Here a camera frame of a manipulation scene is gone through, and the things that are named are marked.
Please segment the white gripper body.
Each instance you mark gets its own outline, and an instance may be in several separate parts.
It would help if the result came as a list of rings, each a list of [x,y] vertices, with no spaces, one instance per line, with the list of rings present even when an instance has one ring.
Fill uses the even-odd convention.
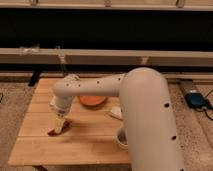
[[[66,116],[70,112],[72,99],[56,97],[54,102],[54,110],[60,117]]]

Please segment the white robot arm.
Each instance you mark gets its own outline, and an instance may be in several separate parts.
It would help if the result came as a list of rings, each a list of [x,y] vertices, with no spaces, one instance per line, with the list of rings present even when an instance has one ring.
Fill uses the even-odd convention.
[[[151,68],[80,81],[69,75],[54,84],[55,113],[69,113],[75,96],[115,96],[125,128],[132,171],[186,171],[165,77]]]

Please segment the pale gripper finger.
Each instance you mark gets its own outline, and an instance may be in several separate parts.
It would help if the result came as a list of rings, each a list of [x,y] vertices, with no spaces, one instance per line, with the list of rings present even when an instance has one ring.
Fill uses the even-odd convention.
[[[59,134],[62,131],[63,125],[65,123],[65,118],[57,116],[54,124],[54,131],[56,134]]]

